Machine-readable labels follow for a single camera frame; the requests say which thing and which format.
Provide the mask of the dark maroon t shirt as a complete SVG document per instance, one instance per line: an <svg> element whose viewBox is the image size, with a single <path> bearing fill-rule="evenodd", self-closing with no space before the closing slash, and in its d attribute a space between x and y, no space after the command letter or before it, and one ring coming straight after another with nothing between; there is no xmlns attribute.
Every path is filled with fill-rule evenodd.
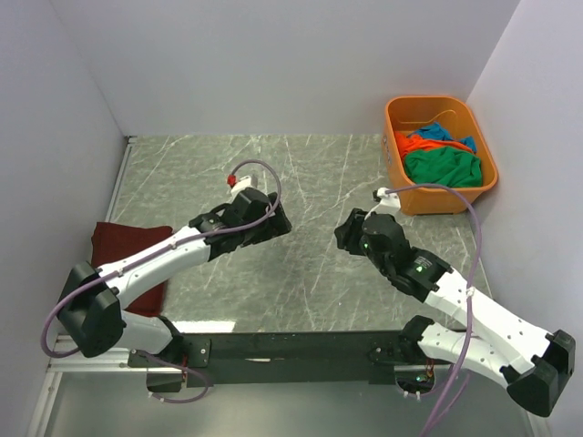
<svg viewBox="0 0 583 437"><path fill-rule="evenodd" d="M173 229L170 226L145 229L110 222L98 222L91 237L90 264L96 268L136 255L141 250L170 237L172 233ZM127 307L127 311L145 317L159 316L166 289L166 282L159 283L133 300Z"/></svg>

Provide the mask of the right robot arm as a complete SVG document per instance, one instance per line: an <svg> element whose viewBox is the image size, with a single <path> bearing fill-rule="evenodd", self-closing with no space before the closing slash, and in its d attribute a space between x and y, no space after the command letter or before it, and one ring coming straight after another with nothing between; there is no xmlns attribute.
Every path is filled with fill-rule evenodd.
<svg viewBox="0 0 583 437"><path fill-rule="evenodd" d="M524 410L551 414L575 370L570 334L535 326L469 287L450 264L412 246L390 214L355 208L334 236L339 249L368 258L397 290L465 326L455 333L435 321L410 321L399 343L405 360L461 361L502 386Z"/></svg>

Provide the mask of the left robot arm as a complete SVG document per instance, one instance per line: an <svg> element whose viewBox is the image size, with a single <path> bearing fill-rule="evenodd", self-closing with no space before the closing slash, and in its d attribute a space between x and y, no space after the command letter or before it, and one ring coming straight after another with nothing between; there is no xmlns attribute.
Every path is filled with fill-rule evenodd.
<svg viewBox="0 0 583 437"><path fill-rule="evenodd" d="M230 203L198 215L170 237L128 258L94 268L84 262L69 273L58 320L87 358L114 347L144 351L160 365L176 363L184 337L162 316L128 311L140 296L184 269L289 233L277 192L244 188Z"/></svg>

